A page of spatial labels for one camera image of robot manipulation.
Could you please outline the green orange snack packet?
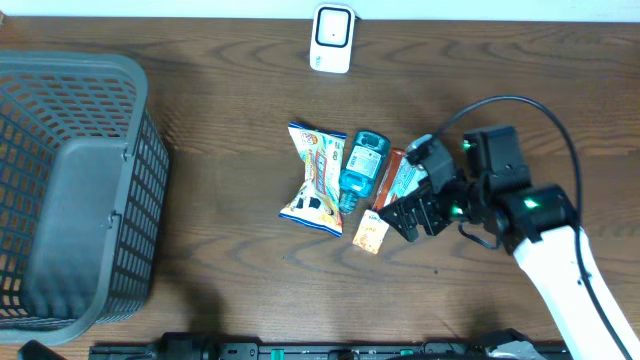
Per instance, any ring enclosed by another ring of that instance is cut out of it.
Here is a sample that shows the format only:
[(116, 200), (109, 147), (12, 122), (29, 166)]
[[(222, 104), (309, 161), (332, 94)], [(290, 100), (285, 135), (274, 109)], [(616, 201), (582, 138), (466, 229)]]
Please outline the green orange snack packet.
[[(405, 158), (405, 162), (401, 165), (396, 182), (402, 182), (406, 186), (406, 194), (404, 195), (406, 196), (416, 190), (418, 188), (419, 181), (426, 176), (426, 171), (413, 167)], [(388, 230), (389, 225), (379, 217), (378, 213), (371, 209), (367, 209), (361, 218), (357, 232), (352, 240), (352, 244), (370, 254), (377, 254)]]

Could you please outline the red snack packet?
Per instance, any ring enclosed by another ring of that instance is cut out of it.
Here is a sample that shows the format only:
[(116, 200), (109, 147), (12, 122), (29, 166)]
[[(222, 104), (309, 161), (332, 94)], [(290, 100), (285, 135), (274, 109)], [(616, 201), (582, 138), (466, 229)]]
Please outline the red snack packet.
[(383, 178), (376, 193), (376, 198), (371, 207), (372, 211), (377, 212), (406, 194), (406, 186), (402, 182), (396, 182), (401, 165), (404, 162), (405, 151), (392, 148)]

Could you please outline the teal blister pack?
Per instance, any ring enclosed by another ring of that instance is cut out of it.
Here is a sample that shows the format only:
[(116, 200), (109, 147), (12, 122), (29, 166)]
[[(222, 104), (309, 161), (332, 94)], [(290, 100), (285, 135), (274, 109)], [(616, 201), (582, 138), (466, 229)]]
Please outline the teal blister pack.
[(339, 178), (339, 210), (342, 214), (351, 214), (360, 199), (371, 196), (389, 151), (390, 141), (387, 137), (367, 130), (356, 134)]

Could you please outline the cream yellow snack bag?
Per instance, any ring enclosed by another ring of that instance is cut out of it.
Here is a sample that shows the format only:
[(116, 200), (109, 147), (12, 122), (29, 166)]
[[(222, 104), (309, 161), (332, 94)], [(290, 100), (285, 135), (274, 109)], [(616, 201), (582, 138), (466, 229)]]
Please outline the cream yellow snack bag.
[(340, 237), (339, 178), (346, 134), (297, 122), (290, 122), (288, 131), (304, 163), (304, 181), (279, 217)]

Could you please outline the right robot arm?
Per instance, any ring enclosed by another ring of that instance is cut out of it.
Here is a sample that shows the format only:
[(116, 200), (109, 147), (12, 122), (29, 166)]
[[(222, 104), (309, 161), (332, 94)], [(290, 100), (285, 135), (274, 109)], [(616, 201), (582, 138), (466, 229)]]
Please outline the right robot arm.
[(413, 192), (379, 210), (409, 242), (452, 223), (480, 225), (529, 277), (576, 359), (636, 359), (639, 339), (595, 263), (578, 211), (556, 185), (534, 186), (516, 130), (494, 126), (463, 137), (471, 174), (425, 135), (406, 155), (427, 175)]

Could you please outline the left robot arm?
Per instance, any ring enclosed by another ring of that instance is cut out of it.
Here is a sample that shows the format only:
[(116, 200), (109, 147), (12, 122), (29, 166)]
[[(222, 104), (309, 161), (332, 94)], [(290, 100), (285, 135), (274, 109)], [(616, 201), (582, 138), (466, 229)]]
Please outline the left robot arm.
[[(89, 360), (218, 360), (220, 350), (204, 336), (167, 333), (147, 345), (96, 345)], [(18, 360), (64, 360), (47, 346), (31, 340), (17, 353)]]

